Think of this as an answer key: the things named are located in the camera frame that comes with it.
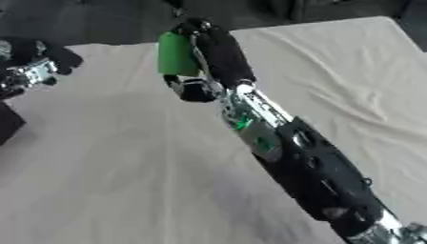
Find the white table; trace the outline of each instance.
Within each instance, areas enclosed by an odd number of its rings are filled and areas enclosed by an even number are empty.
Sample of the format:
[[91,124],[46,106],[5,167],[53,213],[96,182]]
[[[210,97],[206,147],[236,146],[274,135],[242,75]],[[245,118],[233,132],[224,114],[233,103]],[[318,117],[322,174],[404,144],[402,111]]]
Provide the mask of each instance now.
[[[427,223],[427,63],[394,22],[234,34],[261,90],[336,143],[403,222]],[[74,48],[82,69],[11,102],[28,126],[0,149],[2,243],[341,243],[215,104],[166,88],[154,44]]]

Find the chrome part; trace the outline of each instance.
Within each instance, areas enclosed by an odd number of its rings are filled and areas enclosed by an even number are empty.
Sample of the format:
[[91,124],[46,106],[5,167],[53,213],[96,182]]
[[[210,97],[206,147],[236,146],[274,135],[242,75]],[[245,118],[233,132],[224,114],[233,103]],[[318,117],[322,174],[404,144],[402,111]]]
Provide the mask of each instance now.
[[427,244],[427,227],[417,223],[403,227],[392,213],[383,210],[373,227],[347,240],[352,244]]
[[58,68],[49,58],[43,58],[27,66],[8,68],[8,71],[21,79],[21,82],[18,83],[19,86],[29,88],[53,78],[58,72]]

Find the green led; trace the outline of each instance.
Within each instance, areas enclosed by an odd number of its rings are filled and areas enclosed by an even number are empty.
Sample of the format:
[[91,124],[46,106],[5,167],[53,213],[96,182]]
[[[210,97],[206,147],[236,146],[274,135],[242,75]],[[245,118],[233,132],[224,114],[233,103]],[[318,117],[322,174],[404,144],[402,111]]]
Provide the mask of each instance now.
[[234,128],[238,131],[248,127],[251,120],[247,116],[242,116],[238,122],[235,123]]

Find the gray floor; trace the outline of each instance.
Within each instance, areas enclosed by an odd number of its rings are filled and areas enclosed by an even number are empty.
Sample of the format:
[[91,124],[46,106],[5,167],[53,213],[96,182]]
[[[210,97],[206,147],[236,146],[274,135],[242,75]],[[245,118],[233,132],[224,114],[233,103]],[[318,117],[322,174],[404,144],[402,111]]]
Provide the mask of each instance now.
[[[427,50],[425,0],[414,0],[402,27]],[[46,38],[66,45],[88,43],[136,44],[153,42],[179,20],[161,0],[0,0],[0,35]],[[267,0],[186,0],[190,16],[204,16],[229,29],[290,24],[274,15]],[[391,15],[401,0],[355,0],[307,11],[306,22]]]

